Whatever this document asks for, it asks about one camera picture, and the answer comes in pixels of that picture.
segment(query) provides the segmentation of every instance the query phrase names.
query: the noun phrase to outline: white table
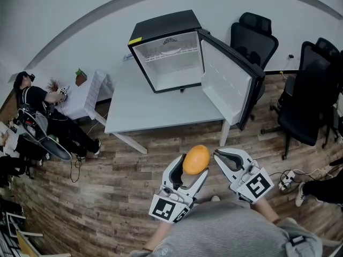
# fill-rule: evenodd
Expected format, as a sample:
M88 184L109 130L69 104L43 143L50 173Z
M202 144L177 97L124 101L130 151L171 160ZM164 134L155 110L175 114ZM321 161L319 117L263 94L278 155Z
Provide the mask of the white table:
M106 120L95 111L95 104L101 86L103 86L103 90L107 91L109 96L113 93L107 86L107 75L100 70L82 70L87 75L87 81L79 87L75 84L75 81L66 85L65 87L68 88L68 98L65 102L61 103L60 107L57 107L57 110L72 120L89 116L92 120L96 119L106 126ZM139 152L147 153L146 148L130 137L116 132L111 133Z
M153 93L135 60L122 63L107 116L105 133L137 131L157 127L223 120L202 87ZM220 146L230 125L224 121Z

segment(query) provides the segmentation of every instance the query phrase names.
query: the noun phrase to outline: white wall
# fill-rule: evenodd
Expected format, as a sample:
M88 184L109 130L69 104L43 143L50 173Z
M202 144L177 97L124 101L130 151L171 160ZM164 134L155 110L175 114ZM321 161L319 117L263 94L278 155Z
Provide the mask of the white wall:
M110 1L113 0L0 0L5 13L0 15L3 17L0 52L11 58L4 59L0 53L3 64L0 77L6 81L7 75L23 70L64 29ZM95 22L55 47L31 70L40 77L37 81L44 84L54 77L69 82L81 66L99 67L115 79L122 57L129 52L127 42L137 22L188 9L194 10L204 28L226 43L230 40L231 24L242 13L249 11L270 18L279 48L266 70L283 69L290 53L295 59L287 69L296 69L303 41L316 42L318 37L324 37L343 48L340 41L343 0L121 0L120 3L113 13L100 19L94 11ZM8 85L5 90L3 87L0 85L0 93L4 93L0 94L0 105Z

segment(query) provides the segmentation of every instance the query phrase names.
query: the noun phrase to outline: fridge shelf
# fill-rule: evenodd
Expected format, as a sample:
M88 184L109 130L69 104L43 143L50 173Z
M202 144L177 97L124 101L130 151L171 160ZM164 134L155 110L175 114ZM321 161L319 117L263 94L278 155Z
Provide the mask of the fridge shelf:
M179 50L176 53L173 54L162 54L158 48L156 48L152 53L150 53L149 56L147 56L145 58L145 62L149 63L155 60L159 60L162 58L166 58L166 57L171 57L171 56L175 56L175 55L180 55L180 54L188 54L190 52L198 52L198 47L182 47L181 50Z

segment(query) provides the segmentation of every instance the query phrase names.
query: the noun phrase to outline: office chair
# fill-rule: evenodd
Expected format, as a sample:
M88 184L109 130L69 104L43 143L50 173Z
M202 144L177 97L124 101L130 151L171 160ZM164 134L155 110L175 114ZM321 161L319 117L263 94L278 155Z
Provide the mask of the office chair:
M332 126L329 125L332 119L328 115L333 108L333 92L336 94L339 89L342 75L341 57L332 49L334 46L328 43L321 38L316 45L310 42L303 43L299 72L295 79L287 79L284 92L279 99L280 110L273 105L270 106L271 110L279 114L280 126L262 129L261 134L278 130L286 132L286 151L282 156L283 160L287 158L291 137L310 146L316 144L321 112L324 112L324 123L328 125L329 131L329 126Z
M270 58L279 46L279 41L272 35L272 22L265 17L246 12L239 22L231 26L230 47L244 56L251 64L265 69ZM256 102L265 91L262 84Z

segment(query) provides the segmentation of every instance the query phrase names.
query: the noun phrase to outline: electrical outlet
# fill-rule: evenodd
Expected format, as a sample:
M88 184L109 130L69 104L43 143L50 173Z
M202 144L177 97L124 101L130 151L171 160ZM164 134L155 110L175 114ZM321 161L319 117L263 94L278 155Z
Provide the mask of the electrical outlet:
M294 178L295 178L295 174L294 174L293 170L289 171L287 176L279 184L279 189L281 189L283 191L286 188L288 188L290 186L290 184L293 182Z

